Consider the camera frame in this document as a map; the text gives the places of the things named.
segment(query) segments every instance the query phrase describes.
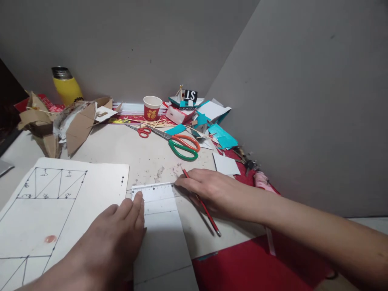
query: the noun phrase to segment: paper cup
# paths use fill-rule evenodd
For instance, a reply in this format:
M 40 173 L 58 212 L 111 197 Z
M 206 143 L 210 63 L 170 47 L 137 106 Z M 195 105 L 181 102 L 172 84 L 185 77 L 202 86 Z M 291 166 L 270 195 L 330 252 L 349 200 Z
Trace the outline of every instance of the paper cup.
M 154 121 L 158 117 L 162 100 L 155 96 L 145 96 L 144 101 L 144 119 Z

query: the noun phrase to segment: bottle cap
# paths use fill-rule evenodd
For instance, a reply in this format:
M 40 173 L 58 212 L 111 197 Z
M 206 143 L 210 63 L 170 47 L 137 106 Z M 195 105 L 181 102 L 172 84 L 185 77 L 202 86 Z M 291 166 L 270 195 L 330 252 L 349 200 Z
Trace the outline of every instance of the bottle cap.
M 70 80 L 73 78 L 69 69 L 66 67 L 52 67 L 53 77 L 59 80 Z

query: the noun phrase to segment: gray wall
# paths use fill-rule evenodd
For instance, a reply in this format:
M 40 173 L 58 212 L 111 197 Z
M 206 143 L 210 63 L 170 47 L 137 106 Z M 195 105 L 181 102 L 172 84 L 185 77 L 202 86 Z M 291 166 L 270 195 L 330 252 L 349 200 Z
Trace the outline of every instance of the gray wall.
M 262 0 L 207 98 L 286 197 L 388 215 L 388 9 Z
M 259 0 L 1 0 L 0 58 L 28 90 L 57 98 L 50 67 L 88 99 L 204 97 Z

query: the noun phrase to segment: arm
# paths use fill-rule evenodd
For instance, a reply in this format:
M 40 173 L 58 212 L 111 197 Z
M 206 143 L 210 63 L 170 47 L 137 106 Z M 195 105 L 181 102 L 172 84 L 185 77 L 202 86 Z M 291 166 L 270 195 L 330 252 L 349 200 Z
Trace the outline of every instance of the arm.
M 144 228 L 144 200 L 111 205 L 90 225 L 69 253 L 19 291 L 117 290 L 130 275 Z
M 218 172 L 193 169 L 188 174 L 176 185 L 200 195 L 214 211 L 287 235 L 327 258 L 360 288 L 388 288 L 388 236 L 383 233 Z

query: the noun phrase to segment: left hand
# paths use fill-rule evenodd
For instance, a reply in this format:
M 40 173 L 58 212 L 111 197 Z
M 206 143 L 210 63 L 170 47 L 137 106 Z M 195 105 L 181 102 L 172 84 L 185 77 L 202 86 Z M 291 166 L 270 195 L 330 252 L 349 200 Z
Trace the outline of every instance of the left hand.
M 145 232 L 144 199 L 139 191 L 133 202 L 126 198 L 97 216 L 70 252 L 31 287 L 114 290 L 130 275 Z

